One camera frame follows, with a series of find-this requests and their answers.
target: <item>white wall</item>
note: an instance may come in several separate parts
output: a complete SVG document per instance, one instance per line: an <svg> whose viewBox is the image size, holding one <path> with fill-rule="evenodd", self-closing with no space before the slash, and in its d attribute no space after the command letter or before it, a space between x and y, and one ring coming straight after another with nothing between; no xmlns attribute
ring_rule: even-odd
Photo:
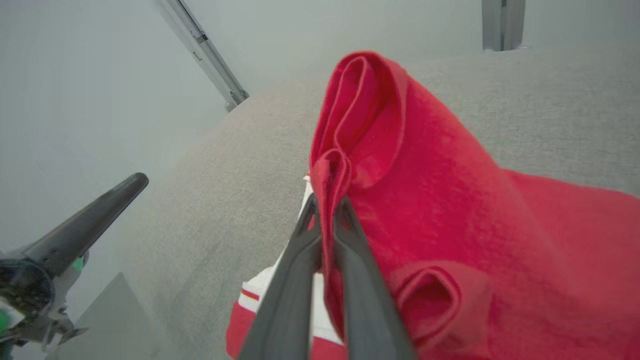
<svg viewBox="0 0 640 360"><path fill-rule="evenodd" d="M527 1L522 42L533 47L640 43L638 0Z"/></svg>
<svg viewBox="0 0 640 360"><path fill-rule="evenodd" d="M361 49L397 61L482 51L480 1L185 2L250 94Z"/></svg>
<svg viewBox="0 0 640 360"><path fill-rule="evenodd" d="M153 186L225 116L156 6L0 1L0 250L39 239L133 172ZM72 319L120 271L117 227L69 293Z"/></svg>

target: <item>red stripe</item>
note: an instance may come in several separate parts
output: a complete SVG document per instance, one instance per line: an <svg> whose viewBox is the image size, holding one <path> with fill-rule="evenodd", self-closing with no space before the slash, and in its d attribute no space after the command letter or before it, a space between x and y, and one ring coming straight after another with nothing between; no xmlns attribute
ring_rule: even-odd
<svg viewBox="0 0 640 360"><path fill-rule="evenodd" d="M246 296L250 297L251 299L255 299L255 300L259 300L260 296L250 292L250 291L246 291L245 289L242 289L242 293L245 294Z"/></svg>
<svg viewBox="0 0 640 360"><path fill-rule="evenodd" d="M236 302L231 310L231 319L227 327L227 354L234 359L240 355L244 337L251 329L251 324L255 319L255 313L247 310Z"/></svg>

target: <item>white and red striped fabric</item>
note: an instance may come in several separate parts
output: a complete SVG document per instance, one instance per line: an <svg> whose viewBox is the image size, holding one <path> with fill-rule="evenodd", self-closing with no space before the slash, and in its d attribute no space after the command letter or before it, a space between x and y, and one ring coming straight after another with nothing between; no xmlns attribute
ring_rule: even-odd
<svg viewBox="0 0 640 360"><path fill-rule="evenodd" d="M300 217L302 208L307 202L309 195L313 193L308 176L305 177L305 181L307 182L307 187L305 188L305 195L298 217ZM240 354L244 337L251 328L255 314L258 308L260 308L261 298L269 287L269 283L279 262L280 258L277 259L275 265L264 269L253 279L242 284L240 297L234 304L229 320L229 327L227 328L227 353L234 359L237 359ZM335 332L329 319L329 314L324 306L324 279L322 274L315 274L314 276L311 322L311 332L314 337L311 348L311 358L314 360L347 359L346 349L338 337L338 334Z"/></svg>

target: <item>red towel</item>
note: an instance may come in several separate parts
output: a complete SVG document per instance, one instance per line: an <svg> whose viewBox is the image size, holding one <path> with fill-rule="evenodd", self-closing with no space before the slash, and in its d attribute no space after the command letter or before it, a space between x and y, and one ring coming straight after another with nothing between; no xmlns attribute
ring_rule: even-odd
<svg viewBox="0 0 640 360"><path fill-rule="evenodd" d="M398 64L337 65L310 175L341 336L330 220L348 195L421 358L640 357L640 202L500 168Z"/></svg>

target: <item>metal frame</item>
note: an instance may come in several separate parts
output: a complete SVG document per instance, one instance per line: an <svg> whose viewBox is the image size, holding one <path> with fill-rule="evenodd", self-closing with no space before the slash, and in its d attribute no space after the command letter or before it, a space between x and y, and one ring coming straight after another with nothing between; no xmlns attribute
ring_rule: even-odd
<svg viewBox="0 0 640 360"><path fill-rule="evenodd" d="M525 0L483 0L483 49L507 51L522 45Z"/></svg>
<svg viewBox="0 0 640 360"><path fill-rule="evenodd" d="M225 98L227 111L249 98L184 0L159 0L165 20Z"/></svg>

